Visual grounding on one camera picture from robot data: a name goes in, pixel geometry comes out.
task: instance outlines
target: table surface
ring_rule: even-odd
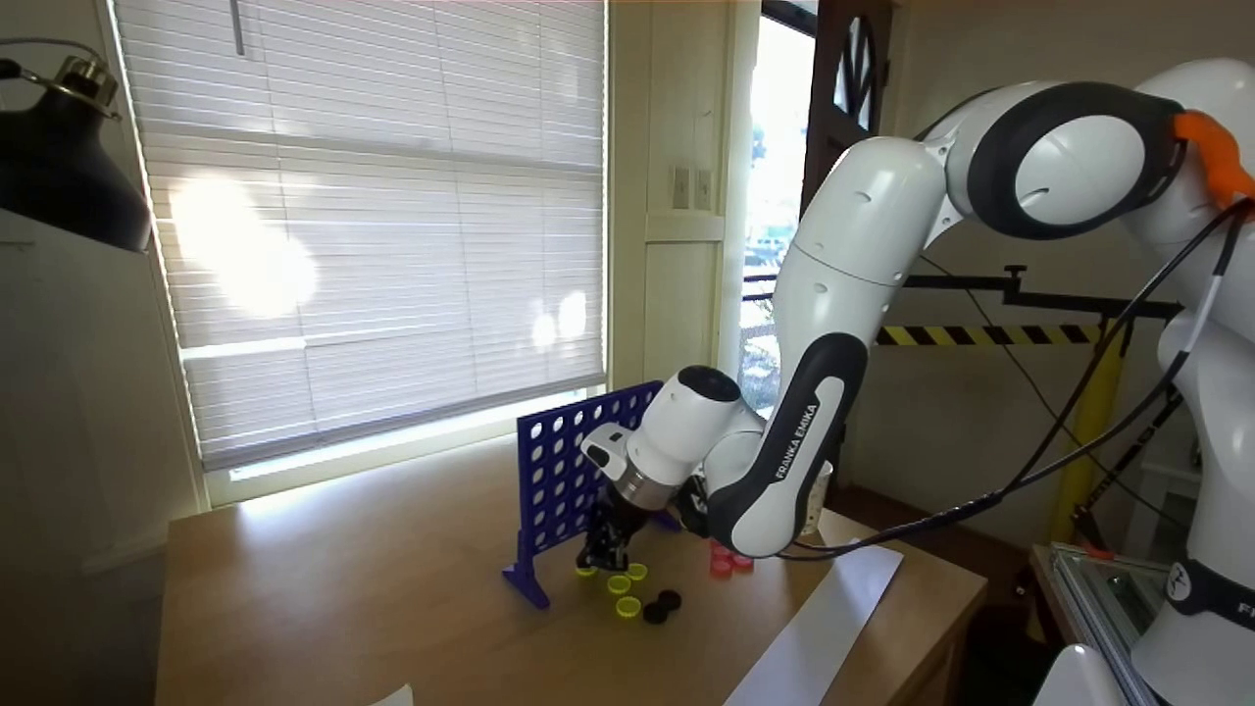
[[[550,610],[504,580],[512,460],[481,447],[177,523],[156,702],[721,702],[826,564],[758,562],[715,580],[707,542],[648,530],[641,600],[681,593],[664,626],[623,622],[572,546],[539,554]],[[826,512],[826,537],[866,533]],[[902,568],[831,681],[831,702],[892,702],[945,657],[984,576],[892,546]]]

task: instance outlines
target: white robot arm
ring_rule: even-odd
[[[635,524],[700,475],[707,524],[749,557],[793,546],[805,498],[860,393],[874,330],[904,266],[956,219],[1022,240],[1082,235],[1104,219],[1173,258],[1214,211],[1249,201],[1238,163],[1255,150],[1255,70],[1187,64],[1138,91],[1096,83],[1019,83],[941,117],[922,141],[851,143],[805,211],[776,281],[783,396],[758,419],[729,375],[681,368],[640,432],[600,428],[585,452],[613,478],[585,564],[623,564]],[[1204,244],[1176,270],[1185,317],[1164,357],[1190,347],[1180,393],[1204,436],[1204,491],[1180,597],[1134,657],[1164,696],[1249,696],[1255,664],[1255,249],[1232,258],[1214,291]]]

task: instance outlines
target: wall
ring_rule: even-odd
[[[613,385],[738,360],[751,0],[613,5]]]
[[[1134,86],[1180,58],[1255,58],[1241,30],[1249,18],[1255,6],[1238,0],[902,0],[890,40],[892,66],[881,128],[919,132],[951,103],[1019,78],[1103,78]],[[1065,244],[1019,244],[963,224],[928,256],[960,275],[1000,275],[1002,262],[1028,262],[1028,285],[1058,292],[1126,299],[1150,275],[1150,258],[1142,258],[1117,224]],[[990,307],[1000,320],[1094,320],[1002,309],[996,299],[981,302]],[[904,291],[890,320],[977,325],[981,313],[963,292]],[[1155,372],[1153,332],[1155,325],[1138,325],[1123,402]],[[1086,360],[1082,347],[1019,347],[1019,357],[1028,372],[1044,380],[1053,408]],[[1045,410],[1000,347],[879,347],[855,410],[843,478],[941,508],[1009,478],[1044,428]],[[1044,483],[971,524],[1009,542],[1038,542],[1051,498],[1053,491]],[[1104,508],[1104,530],[1117,533],[1126,502],[1108,502]]]
[[[0,24],[104,45],[98,11],[5,0]],[[0,56],[49,75],[68,51]],[[0,91],[5,109],[30,103],[14,83]],[[130,121],[104,121],[103,141],[136,181]],[[124,643],[130,618],[111,622],[103,597],[152,597],[160,571],[113,593],[119,571],[200,504],[156,258],[0,211],[0,702],[75,696],[98,651]]]

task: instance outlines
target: window blind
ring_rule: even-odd
[[[600,0],[113,0],[205,468],[605,380]]]

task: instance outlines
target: blue pegboard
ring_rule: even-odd
[[[580,537],[588,524],[588,504],[606,491],[596,468],[580,455],[580,440],[596,423],[635,428],[641,408],[664,385],[648,380],[606,396],[576,398],[564,408],[517,415],[517,554],[502,576],[537,606],[550,597],[537,580],[537,554]]]

